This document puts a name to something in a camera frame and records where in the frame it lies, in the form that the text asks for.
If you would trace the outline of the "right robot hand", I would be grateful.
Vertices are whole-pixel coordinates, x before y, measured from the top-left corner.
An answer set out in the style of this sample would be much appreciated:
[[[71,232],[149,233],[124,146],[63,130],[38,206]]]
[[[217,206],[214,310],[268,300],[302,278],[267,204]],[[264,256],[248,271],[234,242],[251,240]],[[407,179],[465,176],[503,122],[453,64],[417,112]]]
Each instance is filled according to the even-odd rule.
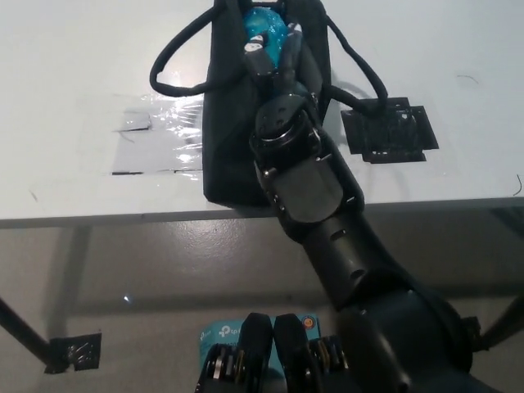
[[[287,34],[274,62],[266,47],[269,33],[264,31],[251,38],[244,46],[244,62],[249,76],[263,95],[302,94],[297,81],[296,70],[299,67],[302,49],[302,28],[298,23],[287,26]]]

